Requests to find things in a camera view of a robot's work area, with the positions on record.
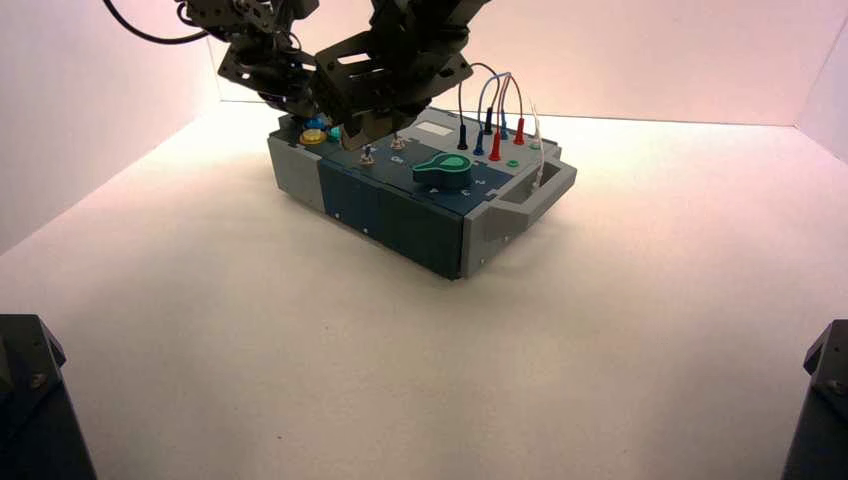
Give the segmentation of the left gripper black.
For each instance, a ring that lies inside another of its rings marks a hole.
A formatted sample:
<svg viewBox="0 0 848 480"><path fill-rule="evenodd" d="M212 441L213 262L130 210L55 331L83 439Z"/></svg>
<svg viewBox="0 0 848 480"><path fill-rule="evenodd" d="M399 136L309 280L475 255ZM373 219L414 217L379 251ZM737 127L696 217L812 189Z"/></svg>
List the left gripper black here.
<svg viewBox="0 0 848 480"><path fill-rule="evenodd" d="M318 115L310 89L315 66L312 55L291 45L240 38L229 45L218 75L256 92L274 109L313 118Z"/></svg>

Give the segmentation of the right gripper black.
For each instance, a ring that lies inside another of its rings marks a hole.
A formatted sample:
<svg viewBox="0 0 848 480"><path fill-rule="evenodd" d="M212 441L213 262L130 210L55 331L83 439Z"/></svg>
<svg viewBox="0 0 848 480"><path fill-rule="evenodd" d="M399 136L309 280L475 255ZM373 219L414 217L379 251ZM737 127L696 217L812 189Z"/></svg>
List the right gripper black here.
<svg viewBox="0 0 848 480"><path fill-rule="evenodd" d="M313 100L342 125L342 147L358 150L470 76L461 54L468 37L467 29L361 32L315 55Z"/></svg>

